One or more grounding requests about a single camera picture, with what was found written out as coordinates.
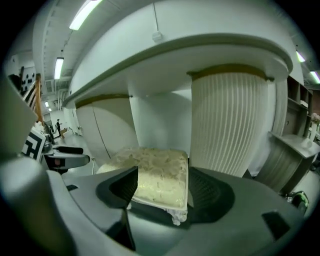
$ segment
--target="white lace fabric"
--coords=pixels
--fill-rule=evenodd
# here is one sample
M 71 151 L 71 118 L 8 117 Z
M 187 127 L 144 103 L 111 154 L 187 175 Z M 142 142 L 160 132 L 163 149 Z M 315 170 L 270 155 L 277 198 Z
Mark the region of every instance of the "white lace fabric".
M 163 209 L 186 210 L 188 156 L 175 149 L 124 148 L 102 165 L 97 174 L 138 166 L 133 200 Z

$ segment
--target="white panel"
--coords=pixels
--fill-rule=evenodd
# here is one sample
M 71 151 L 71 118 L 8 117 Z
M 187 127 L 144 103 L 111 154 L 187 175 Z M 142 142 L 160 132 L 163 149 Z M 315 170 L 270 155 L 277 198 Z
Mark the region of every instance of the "white panel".
M 37 115 L 6 76 L 1 76 L 0 84 L 0 155 L 14 156 L 23 149 Z
M 124 147 L 139 146 L 128 98 L 99 100 L 92 106 L 101 138 L 111 157 Z
M 72 108 L 63 108 L 64 118 L 65 118 L 65 125 L 68 128 L 71 128 L 73 132 L 78 132 L 77 124 L 75 121 L 75 117 L 73 114 Z
M 77 131 L 78 135 L 83 136 L 82 128 L 80 127 L 80 124 L 79 124 L 79 121 L 78 121 L 76 108 L 72 109 L 72 117 L 73 117 L 73 121 L 74 121 L 74 125 L 75 125 L 75 127 L 74 127 L 75 131 Z
M 276 112 L 276 84 L 268 82 L 268 90 L 265 95 L 268 98 L 266 108 L 265 123 L 261 127 L 260 138 L 257 138 L 254 157 L 248 167 L 251 176 L 257 176 L 261 168 L 264 166 L 272 149 L 269 132 L 272 131 Z
M 82 127 L 83 137 L 88 149 L 100 167 L 110 158 L 100 136 L 92 104 L 78 108 L 76 115 Z
M 190 164 L 242 177 L 266 119 L 268 85 L 245 73 L 192 82 Z
M 190 155 L 191 89 L 130 98 L 140 147 L 176 149 Z
M 190 36 L 221 33 L 261 38 L 288 52 L 293 62 L 290 75 L 303 84 L 301 64 L 291 37 L 274 13 L 268 11 L 265 1 L 164 0 L 155 3 L 155 11 L 158 29 L 163 35 L 159 44 Z M 152 40 L 155 31 L 152 5 L 122 19 L 88 51 L 74 72 L 69 90 L 75 93 L 123 60 L 156 46 L 157 43 Z

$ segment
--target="wooden shelf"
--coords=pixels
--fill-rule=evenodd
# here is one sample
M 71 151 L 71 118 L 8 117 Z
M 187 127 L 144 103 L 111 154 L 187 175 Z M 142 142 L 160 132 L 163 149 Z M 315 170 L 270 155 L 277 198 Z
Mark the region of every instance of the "wooden shelf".
M 300 84 L 300 100 L 305 101 L 306 103 L 309 102 L 309 92 L 306 87 Z
M 271 131 L 269 133 L 282 143 L 292 148 L 304 159 L 311 158 L 320 152 L 320 146 L 308 138 L 299 137 L 294 134 L 279 136 Z
M 307 107 L 305 107 L 304 105 L 301 105 L 299 102 L 293 100 L 292 98 L 288 97 L 288 105 L 292 104 L 293 106 L 296 105 L 297 107 L 302 108 L 303 110 L 308 110 Z
M 291 76 L 287 78 L 288 97 L 294 101 L 300 101 L 300 84 Z

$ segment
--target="wall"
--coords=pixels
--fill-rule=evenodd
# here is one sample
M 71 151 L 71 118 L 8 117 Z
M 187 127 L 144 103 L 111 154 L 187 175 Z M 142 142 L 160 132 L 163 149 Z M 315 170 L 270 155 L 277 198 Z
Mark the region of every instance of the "wall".
M 35 62 L 33 60 L 33 54 L 31 51 L 19 53 L 19 65 L 20 67 L 24 67 L 24 69 L 35 67 Z
M 77 115 L 75 112 L 75 108 L 63 108 L 63 114 L 64 114 L 64 119 L 65 119 L 65 125 L 68 128 L 71 128 L 74 133 L 78 133 L 78 125 L 77 125 Z
M 140 147 L 190 154 L 191 89 L 130 98 Z
M 0 78 L 0 111 L 0 155 L 12 157 L 21 153 L 37 115 L 5 76 Z
M 8 59 L 5 59 L 4 62 L 3 62 L 3 70 L 4 70 L 4 73 L 9 76 L 9 75 L 17 75 L 19 76 L 19 56 L 16 54 L 16 55 L 13 55 L 11 56 L 10 58 Z
M 49 114 L 49 113 L 48 113 L 48 114 L 44 114 L 44 115 L 43 115 L 43 121 L 44 121 L 44 122 L 51 121 L 51 116 L 50 116 L 50 114 Z
M 51 122 L 52 122 L 52 127 L 53 127 L 54 132 L 56 131 L 55 124 L 57 123 L 57 119 L 60 119 L 59 123 L 62 123 L 60 125 L 61 130 L 63 130 L 64 128 L 68 127 L 63 111 L 59 111 L 59 110 L 51 111 L 50 112 L 50 117 L 51 117 Z M 58 137 L 59 136 L 58 130 L 53 134 L 53 136 L 54 137 Z
M 155 3 L 162 42 L 205 34 L 248 35 L 266 39 L 285 49 L 293 62 L 291 76 L 303 83 L 295 46 L 268 5 L 254 0 L 164 0 Z M 109 29 L 83 58 L 69 92 L 79 90 L 119 62 L 154 47 L 154 10 L 148 5 Z
M 122 148 L 139 146 L 128 98 L 95 101 L 77 108 L 76 114 L 98 166 Z
M 35 67 L 27 67 L 23 71 L 22 76 L 22 88 L 23 91 L 29 89 L 32 83 L 36 80 L 36 69 Z
M 24 24 L 23 29 L 12 42 L 11 48 L 8 51 L 10 56 L 32 51 L 33 31 L 35 26 L 35 17 L 33 16 L 29 22 Z
M 312 108 L 313 112 L 320 115 L 320 90 L 313 90 Z

